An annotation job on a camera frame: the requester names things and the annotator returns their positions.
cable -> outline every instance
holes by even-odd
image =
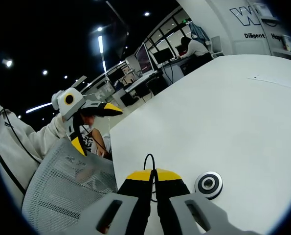
[[[147,158],[148,158],[149,156],[152,157],[153,170],[155,170],[155,161],[154,161],[154,157],[153,157],[153,155],[152,155],[151,153],[149,153],[148,155],[146,155],[146,158],[145,158],[145,160],[144,160],[143,170],[145,170],[146,160],[147,160]]]
[[[4,110],[4,112],[5,112],[5,115],[6,115],[7,121],[8,121],[8,123],[9,123],[9,125],[10,125],[10,128],[12,128],[12,131],[14,132],[14,135],[16,136],[17,140],[19,141],[20,145],[23,147],[23,149],[27,152],[27,154],[28,154],[28,155],[29,155],[29,156],[30,156],[30,157],[31,157],[35,162],[37,162],[38,164],[40,164],[40,162],[39,162],[38,160],[36,160],[36,159],[31,155],[31,153],[26,149],[26,147],[22,144],[22,142],[21,142],[21,140],[19,139],[19,137],[17,136],[17,134],[16,134],[16,132],[15,132],[15,130],[14,130],[12,124],[11,124],[10,121],[9,121],[9,118],[8,118],[8,115],[7,115],[6,110],[5,110],[5,109],[3,109],[3,110]]]
[[[172,83],[174,83],[174,71],[173,71],[173,68],[172,68],[172,66],[171,66],[171,63],[169,62],[169,64],[170,64],[170,69],[171,69],[171,76],[172,76]]]
[[[154,161],[154,157],[153,157],[153,155],[152,155],[151,153],[149,153],[148,155],[146,155],[146,158],[145,158],[145,160],[144,160],[143,170],[145,170],[146,160],[147,160],[147,158],[148,158],[149,156],[151,156],[151,158],[152,158],[153,170],[155,170],[155,161]]]
[[[165,71],[165,74],[166,74],[166,76],[168,77],[169,81],[173,84],[172,80],[170,79],[170,77],[169,77],[168,74],[166,73],[166,70],[165,70],[164,65],[163,65],[162,67],[163,67],[163,69],[164,69],[164,71]]]

person sitting at desk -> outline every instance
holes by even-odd
[[[181,44],[187,50],[181,58],[186,58],[193,54],[198,58],[195,60],[196,69],[212,60],[209,51],[202,43],[188,37],[182,37]]]

desk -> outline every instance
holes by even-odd
[[[168,63],[166,65],[163,65],[163,68],[162,68],[162,71],[164,72],[163,77],[165,78],[168,86],[172,84],[172,82],[170,81],[172,80],[172,75],[174,75],[174,83],[184,77],[180,66],[186,63],[188,60],[189,58],[182,58],[176,61],[172,61],[171,63]]]
[[[111,129],[118,188],[148,153],[191,192],[215,171],[224,187],[212,202],[230,223],[270,233],[291,207],[290,86],[291,61],[273,56],[222,56],[193,71]],[[146,234],[162,234],[155,209]]]
[[[150,78],[152,78],[152,76],[154,74],[156,74],[157,71],[149,74],[149,75],[146,75],[146,76],[143,76],[141,78],[139,78],[138,80],[136,80],[130,87],[128,87],[125,91],[128,93],[128,92],[131,92],[133,91],[137,86],[141,85],[143,82],[149,80]]]

black cable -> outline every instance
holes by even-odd
[[[171,63],[169,62],[169,64],[170,64],[170,69],[171,69],[171,77],[172,77],[172,83],[174,83],[174,71],[173,71],[173,68],[172,68],[172,66],[171,66]]]
[[[17,134],[16,134],[16,132],[15,132],[15,130],[14,130],[12,124],[11,124],[10,121],[9,121],[9,118],[8,118],[8,115],[7,115],[6,110],[5,110],[5,109],[3,109],[3,110],[4,110],[4,112],[5,112],[5,115],[6,115],[7,121],[8,121],[8,123],[9,123],[9,125],[10,125],[10,128],[12,128],[12,131],[14,132],[14,135],[16,136],[17,140],[19,141],[20,145],[23,147],[23,149],[27,152],[27,154],[28,154],[28,155],[29,155],[29,156],[30,156],[30,157],[31,157],[35,162],[37,162],[38,164],[40,164],[40,162],[39,162],[38,160],[36,160],[36,159],[31,155],[31,153],[26,149],[26,147],[22,144],[22,142],[21,142],[21,140],[19,139],[19,137],[17,136]]]
[[[153,157],[153,155],[152,155],[151,153],[149,153],[148,155],[146,155],[146,158],[145,158],[145,160],[144,160],[143,170],[145,170],[146,160],[147,160],[147,158],[148,158],[149,156],[151,156],[151,158],[152,158],[153,170],[155,170],[155,161],[154,161],[154,157]]]
[[[5,163],[1,155],[0,155],[0,164],[2,165],[2,167],[4,168],[8,176],[11,178],[11,180],[14,182],[14,184],[18,187],[20,192],[22,192],[22,194],[25,196],[26,190],[21,185],[21,183],[17,180],[16,176],[12,173],[12,171],[8,168],[7,164]]]
[[[147,160],[147,158],[148,158],[149,156],[152,157],[153,170],[155,170],[155,161],[154,161],[154,157],[153,157],[153,155],[152,155],[151,153],[149,153],[148,155],[146,155],[146,158],[145,158],[145,160],[144,160],[143,170],[145,170],[146,160]]]
[[[164,65],[163,65],[162,67],[163,67],[163,69],[164,69],[164,71],[165,71],[165,74],[166,74],[166,76],[168,77],[169,81],[173,84],[172,80],[170,79],[170,77],[169,77],[168,74],[166,73],[166,70],[165,70]]]

office chair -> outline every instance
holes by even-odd
[[[223,56],[223,50],[222,50],[222,44],[220,42],[220,36],[216,36],[211,38],[211,42],[212,42],[212,50],[213,53],[211,54],[212,58],[215,59],[218,56]]]

